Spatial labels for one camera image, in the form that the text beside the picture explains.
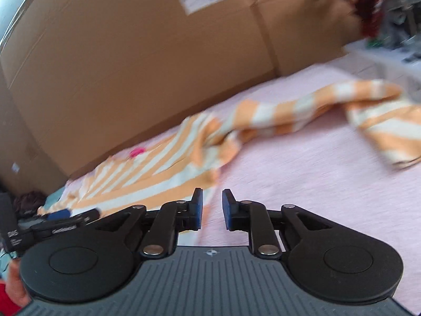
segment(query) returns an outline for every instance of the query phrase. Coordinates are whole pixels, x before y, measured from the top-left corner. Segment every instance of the striped towel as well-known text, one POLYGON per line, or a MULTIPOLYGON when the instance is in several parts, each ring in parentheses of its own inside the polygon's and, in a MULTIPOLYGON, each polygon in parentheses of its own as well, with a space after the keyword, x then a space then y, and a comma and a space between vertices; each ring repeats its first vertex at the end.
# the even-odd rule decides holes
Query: striped towel
POLYGON ((348 121, 393 166, 407 167, 421 160, 420 106, 407 100, 395 84, 346 82, 280 104, 245 100, 224 122, 205 112, 188 117, 176 134, 144 153, 110 157, 84 177, 76 193, 64 196, 48 211, 69 208, 77 214, 98 208, 106 216, 133 204, 158 209, 168 201, 190 199, 194 188, 201 187, 206 219, 220 168, 244 143, 257 136, 295 132, 335 105, 345 109, 348 121))

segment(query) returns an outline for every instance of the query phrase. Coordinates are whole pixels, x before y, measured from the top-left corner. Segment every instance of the human hand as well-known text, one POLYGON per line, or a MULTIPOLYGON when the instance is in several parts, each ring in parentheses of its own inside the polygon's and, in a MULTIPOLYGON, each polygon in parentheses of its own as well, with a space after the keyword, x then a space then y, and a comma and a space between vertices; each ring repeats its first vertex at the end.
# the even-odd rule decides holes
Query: human hand
POLYGON ((19 275, 20 261, 14 259, 10 261, 6 279, 6 293, 10 300, 21 308, 27 306, 31 301, 28 292, 22 283, 19 275))

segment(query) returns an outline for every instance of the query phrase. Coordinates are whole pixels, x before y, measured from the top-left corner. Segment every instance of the black circular pad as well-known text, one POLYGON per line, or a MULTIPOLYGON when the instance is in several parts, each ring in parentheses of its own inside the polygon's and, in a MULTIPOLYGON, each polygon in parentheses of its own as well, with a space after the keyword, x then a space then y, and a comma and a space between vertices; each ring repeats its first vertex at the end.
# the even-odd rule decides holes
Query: black circular pad
POLYGON ((304 290, 339 304, 390 297, 403 274, 401 257, 391 246, 345 227, 308 232, 286 264, 304 290))
POLYGON ((20 265, 30 294, 58 303, 83 303, 111 294, 133 269, 133 254, 120 237, 84 228, 35 245, 20 265))
POLYGON ((333 247, 325 253, 325 263, 342 273, 360 273, 368 270, 373 257, 364 248, 356 246, 333 247))
POLYGON ((89 271, 97 261, 98 255, 91 249, 67 247, 51 255, 50 266, 59 273, 77 274, 89 271))

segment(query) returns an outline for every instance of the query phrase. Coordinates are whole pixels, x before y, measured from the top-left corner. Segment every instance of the pink fabric surface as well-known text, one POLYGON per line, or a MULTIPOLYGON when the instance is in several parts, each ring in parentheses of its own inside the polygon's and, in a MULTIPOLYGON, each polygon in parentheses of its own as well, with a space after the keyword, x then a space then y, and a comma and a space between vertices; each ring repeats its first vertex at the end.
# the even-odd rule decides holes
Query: pink fabric surface
MULTIPOLYGON (((209 109, 227 117, 249 98, 277 103, 303 96, 327 84, 354 80, 328 65, 314 65, 237 94, 209 109)), ((169 130, 141 143, 147 146, 175 132, 169 130)), ((118 155, 128 156, 131 149, 118 155)), ((199 245, 246 245, 246 233, 225 230, 220 193, 230 188, 237 200, 255 200, 269 209, 296 204, 311 212, 392 245, 404 262, 395 299, 414 313, 421 311, 421 164, 397 171, 388 166, 340 109, 321 116, 304 129, 246 144, 223 167, 211 213, 203 220, 199 245)), ((70 183, 65 193, 76 189, 70 183)))

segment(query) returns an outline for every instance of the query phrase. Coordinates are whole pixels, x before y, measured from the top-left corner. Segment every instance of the dark clothing pile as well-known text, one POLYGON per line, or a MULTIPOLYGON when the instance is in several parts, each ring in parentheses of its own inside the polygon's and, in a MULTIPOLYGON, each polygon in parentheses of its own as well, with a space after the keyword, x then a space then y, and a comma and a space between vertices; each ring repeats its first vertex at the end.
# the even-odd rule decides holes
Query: dark clothing pile
POLYGON ((17 219, 26 219, 37 213, 39 207, 46 203, 47 196, 40 191, 32 191, 16 197, 13 201, 17 219))

